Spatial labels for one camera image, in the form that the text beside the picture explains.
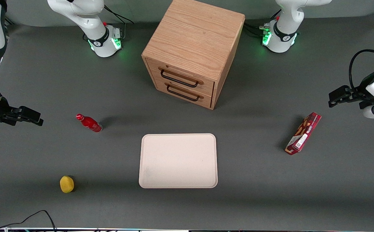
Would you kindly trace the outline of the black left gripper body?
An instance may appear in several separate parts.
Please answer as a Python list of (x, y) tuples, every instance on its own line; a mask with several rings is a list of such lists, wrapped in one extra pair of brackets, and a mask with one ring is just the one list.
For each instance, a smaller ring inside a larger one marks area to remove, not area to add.
[(353, 90), (353, 99), (360, 101), (359, 107), (364, 110), (366, 107), (374, 107), (374, 96), (366, 90), (366, 87), (374, 82), (374, 72), (367, 75), (358, 86), (353, 84), (352, 71), (350, 70), (350, 86)]

